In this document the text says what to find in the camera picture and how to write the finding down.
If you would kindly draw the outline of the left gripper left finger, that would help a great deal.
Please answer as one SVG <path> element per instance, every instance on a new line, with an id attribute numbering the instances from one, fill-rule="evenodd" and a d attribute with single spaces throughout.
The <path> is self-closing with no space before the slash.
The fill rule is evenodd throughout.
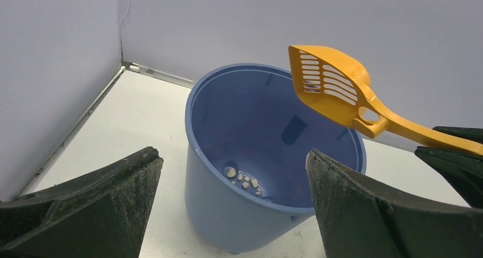
<path id="1" fill-rule="evenodd" d="M 1 203 L 1 256 L 138 257 L 162 165 L 148 146 Z"/>

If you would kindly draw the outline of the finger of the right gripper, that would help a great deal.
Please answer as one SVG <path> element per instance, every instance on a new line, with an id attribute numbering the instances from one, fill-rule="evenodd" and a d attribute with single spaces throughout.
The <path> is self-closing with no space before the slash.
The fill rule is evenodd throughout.
<path id="1" fill-rule="evenodd" d="M 433 130 L 482 144 L 482 134 L 483 134 L 482 128 L 436 126 L 433 128 Z"/>
<path id="2" fill-rule="evenodd" d="M 473 208 L 482 208 L 482 156 L 419 146 L 414 154 L 438 172 Z"/>

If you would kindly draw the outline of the blue plastic bucket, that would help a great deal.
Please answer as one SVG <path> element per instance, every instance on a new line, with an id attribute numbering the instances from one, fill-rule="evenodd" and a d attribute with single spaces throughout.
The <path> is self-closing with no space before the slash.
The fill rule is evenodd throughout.
<path id="1" fill-rule="evenodd" d="M 273 66 L 232 64 L 203 76 L 187 99 L 185 131 L 187 214 L 205 241 L 233 254 L 264 247 L 315 214 L 310 150 L 366 171 L 361 135 L 302 103 L 290 72 Z M 234 186 L 228 166 L 256 178 L 262 196 Z"/>

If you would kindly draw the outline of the orange litter scoop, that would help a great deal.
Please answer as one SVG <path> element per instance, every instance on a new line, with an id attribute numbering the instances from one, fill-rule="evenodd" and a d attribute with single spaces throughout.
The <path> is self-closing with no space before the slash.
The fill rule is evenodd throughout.
<path id="1" fill-rule="evenodd" d="M 288 47 L 294 90 L 307 106 L 369 138 L 388 131 L 424 146 L 482 154 L 482 144 L 402 118 L 371 89 L 370 75 L 351 56 L 326 46 Z"/>

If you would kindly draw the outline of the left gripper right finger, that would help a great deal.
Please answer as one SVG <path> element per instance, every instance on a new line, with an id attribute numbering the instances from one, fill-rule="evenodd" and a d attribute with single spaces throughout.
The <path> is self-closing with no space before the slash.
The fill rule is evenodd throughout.
<path id="1" fill-rule="evenodd" d="M 481 257 L 482 210 L 396 189 L 313 149 L 306 157 L 327 257 Z"/>

